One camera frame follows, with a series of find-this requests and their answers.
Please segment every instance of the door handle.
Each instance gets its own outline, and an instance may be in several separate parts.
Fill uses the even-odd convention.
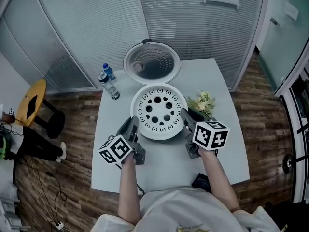
[[[278,21],[276,21],[274,18],[271,18],[269,22],[272,22],[273,24],[280,26]]]

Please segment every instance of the water bottle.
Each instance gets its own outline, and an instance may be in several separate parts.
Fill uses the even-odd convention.
[[[115,75],[113,74],[112,72],[112,69],[111,67],[107,64],[107,63],[104,63],[103,64],[103,69],[104,69],[104,72],[108,75],[108,77],[110,78],[110,80],[115,83],[117,81]]]
[[[110,78],[105,72],[100,72],[100,74],[98,75],[98,81],[102,84],[102,86],[114,100],[119,98],[119,92],[116,90]]]

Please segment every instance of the seated person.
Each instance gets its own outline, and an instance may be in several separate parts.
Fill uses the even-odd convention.
[[[61,162],[67,157],[67,146],[61,142],[57,147],[41,137],[35,130],[13,124],[15,118],[3,111],[0,104],[0,137],[5,137],[11,141],[11,149],[6,152],[5,159],[12,160],[15,155],[30,155],[43,160],[53,160]]]
[[[253,214],[241,210],[214,152],[198,152],[212,194],[198,188],[173,188],[146,193],[139,202],[136,161],[130,153],[121,169],[118,217],[100,216],[92,232],[280,232],[262,207]]]

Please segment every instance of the round hole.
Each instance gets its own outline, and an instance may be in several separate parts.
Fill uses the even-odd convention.
[[[170,102],[168,102],[168,103],[165,104],[165,107],[166,107],[167,109],[171,109],[171,108],[173,107],[173,104],[170,103]]]
[[[155,97],[154,101],[155,101],[155,103],[160,103],[161,102],[161,98],[160,97]]]
[[[150,113],[153,110],[152,106],[146,106],[146,111]]]
[[[151,118],[151,121],[154,122],[154,123],[157,123],[159,120],[158,120],[157,117],[152,117],[152,118]]]
[[[165,121],[169,121],[170,120],[170,116],[168,114],[164,115],[164,120]]]

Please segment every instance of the white table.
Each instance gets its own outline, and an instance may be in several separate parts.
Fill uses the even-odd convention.
[[[113,101],[103,92],[92,159],[93,189],[119,192],[120,170],[108,165],[98,153],[109,135],[115,135],[130,117],[130,105],[135,93],[143,85],[134,82],[124,71],[116,71],[115,84],[120,98]],[[199,91],[208,91],[216,99],[213,116],[230,127],[226,147],[219,150],[220,160],[231,184],[249,179],[246,148],[236,110],[214,59],[182,61],[182,67],[169,84],[175,86],[185,97],[196,98]],[[146,150],[145,164],[136,166],[137,182],[145,192],[166,190],[180,186],[191,186],[198,173],[206,174],[201,158],[190,159],[185,148],[184,128],[174,138],[162,142],[150,141],[140,134],[138,142]]]

